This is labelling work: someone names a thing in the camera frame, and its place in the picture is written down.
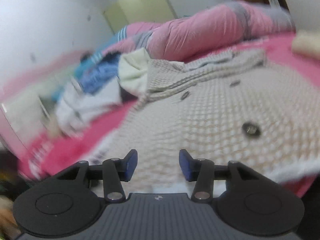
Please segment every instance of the dark spot on wall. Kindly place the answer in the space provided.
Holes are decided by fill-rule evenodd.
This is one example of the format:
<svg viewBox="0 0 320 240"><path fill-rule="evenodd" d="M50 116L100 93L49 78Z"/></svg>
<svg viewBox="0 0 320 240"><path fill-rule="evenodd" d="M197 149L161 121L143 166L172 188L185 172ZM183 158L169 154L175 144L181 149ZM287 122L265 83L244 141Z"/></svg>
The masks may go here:
<svg viewBox="0 0 320 240"><path fill-rule="evenodd" d="M30 60L32 63L36 63L37 62L37 59L36 59L36 55L34 53L30 53Z"/></svg>

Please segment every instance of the black circular pad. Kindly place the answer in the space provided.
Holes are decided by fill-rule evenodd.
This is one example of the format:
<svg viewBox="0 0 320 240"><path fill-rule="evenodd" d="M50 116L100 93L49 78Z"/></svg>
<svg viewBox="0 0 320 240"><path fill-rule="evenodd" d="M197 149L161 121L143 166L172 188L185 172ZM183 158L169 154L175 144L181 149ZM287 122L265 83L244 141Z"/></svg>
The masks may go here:
<svg viewBox="0 0 320 240"><path fill-rule="evenodd" d="M36 208L48 215L58 215L68 211L73 205L73 200L69 195L52 193L41 196L36 201Z"/></svg>
<svg viewBox="0 0 320 240"><path fill-rule="evenodd" d="M51 180L20 195L13 214L26 232L48 238L84 230L97 219L100 209L99 198L83 185L72 180Z"/></svg>
<svg viewBox="0 0 320 240"><path fill-rule="evenodd" d="M233 228L249 235L275 236L293 230L304 215L300 199L280 185L249 180L224 192L218 215Z"/></svg>

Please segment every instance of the ribbed gray surface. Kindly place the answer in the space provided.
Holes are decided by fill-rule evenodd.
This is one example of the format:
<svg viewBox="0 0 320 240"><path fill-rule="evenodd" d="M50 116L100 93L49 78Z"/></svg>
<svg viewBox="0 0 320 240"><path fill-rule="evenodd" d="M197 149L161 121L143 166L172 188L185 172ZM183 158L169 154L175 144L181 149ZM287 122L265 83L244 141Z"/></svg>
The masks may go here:
<svg viewBox="0 0 320 240"><path fill-rule="evenodd" d="M193 203L187 194L132 194L109 205L90 228L63 240L300 240L295 234L248 236L223 223L212 208ZM24 234L19 240L45 240Z"/></svg>

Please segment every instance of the cabinet door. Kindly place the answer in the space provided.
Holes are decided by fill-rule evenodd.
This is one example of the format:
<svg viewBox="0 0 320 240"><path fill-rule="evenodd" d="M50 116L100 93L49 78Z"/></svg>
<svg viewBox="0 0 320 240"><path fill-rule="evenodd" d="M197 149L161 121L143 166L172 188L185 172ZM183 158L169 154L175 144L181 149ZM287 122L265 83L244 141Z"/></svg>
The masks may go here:
<svg viewBox="0 0 320 240"><path fill-rule="evenodd" d="M167 0L119 0L129 23L159 22L175 19L175 13Z"/></svg>
<svg viewBox="0 0 320 240"><path fill-rule="evenodd" d="M129 24L119 2L108 7L103 14L114 33Z"/></svg>

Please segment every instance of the button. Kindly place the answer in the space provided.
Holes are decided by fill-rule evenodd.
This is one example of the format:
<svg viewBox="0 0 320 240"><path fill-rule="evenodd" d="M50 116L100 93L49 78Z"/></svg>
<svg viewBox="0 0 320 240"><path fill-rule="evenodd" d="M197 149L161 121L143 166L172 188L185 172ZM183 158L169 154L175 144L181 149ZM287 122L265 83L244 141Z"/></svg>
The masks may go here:
<svg viewBox="0 0 320 240"><path fill-rule="evenodd" d="M189 92L189 91L185 92L185 93L182 95L181 100L186 99L189 95L190 95L190 92Z"/></svg>
<svg viewBox="0 0 320 240"><path fill-rule="evenodd" d="M250 137L259 137L261 134L259 127L251 122L245 122L242 125L242 130Z"/></svg>
<svg viewBox="0 0 320 240"><path fill-rule="evenodd" d="M240 81L239 79L238 79L238 80L235 80L235 81L233 81L233 82L230 83L230 87L235 87L235 86L239 85L240 82L241 82L241 81Z"/></svg>

